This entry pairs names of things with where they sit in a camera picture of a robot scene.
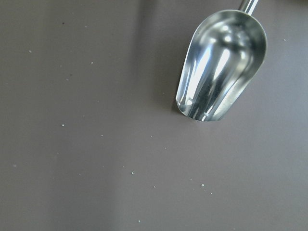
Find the metal scoop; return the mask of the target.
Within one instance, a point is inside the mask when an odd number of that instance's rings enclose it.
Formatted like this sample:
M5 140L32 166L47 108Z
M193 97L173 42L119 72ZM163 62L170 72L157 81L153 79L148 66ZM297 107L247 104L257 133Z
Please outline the metal scoop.
M176 93L179 111L197 121L219 121L264 62L267 36L253 16L255 0L208 16L195 30Z

